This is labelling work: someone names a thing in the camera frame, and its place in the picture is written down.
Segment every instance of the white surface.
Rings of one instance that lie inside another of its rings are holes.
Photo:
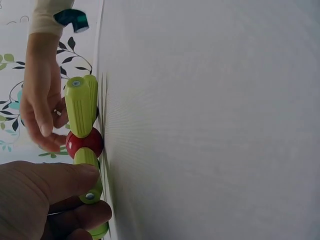
[[[320,237],[319,13],[314,0],[105,0],[120,240]]]

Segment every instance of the adult hand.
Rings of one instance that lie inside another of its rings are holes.
[[[66,136],[53,133],[68,122],[61,96],[60,68],[56,62],[59,37],[49,33],[29,36],[20,114],[31,139],[48,152],[59,152]]]
[[[82,204],[77,196],[90,190],[98,176],[86,164],[0,165],[0,239],[92,240],[87,230],[106,223],[111,208],[104,201]]]

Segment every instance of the beige sleeve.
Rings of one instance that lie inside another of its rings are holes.
[[[35,9],[29,33],[51,33],[62,35],[64,27],[54,19],[54,14],[72,8],[75,0],[35,0]]]

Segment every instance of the magnetic toy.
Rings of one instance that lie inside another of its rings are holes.
[[[100,132],[93,127],[97,118],[97,79],[93,75],[70,78],[64,94],[71,130],[66,139],[67,152],[74,164],[90,164],[99,169],[98,157],[104,143]],[[85,204],[95,204],[101,199],[102,192],[103,185],[99,176],[94,188],[79,198]],[[93,240],[99,240],[108,230],[109,225],[105,223],[89,232]]]

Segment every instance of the red sphere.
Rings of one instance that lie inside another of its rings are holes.
[[[66,137],[65,146],[72,159],[80,148],[91,149],[98,158],[104,149],[104,141],[100,132],[93,127],[90,134],[84,138],[79,138],[70,131]]]

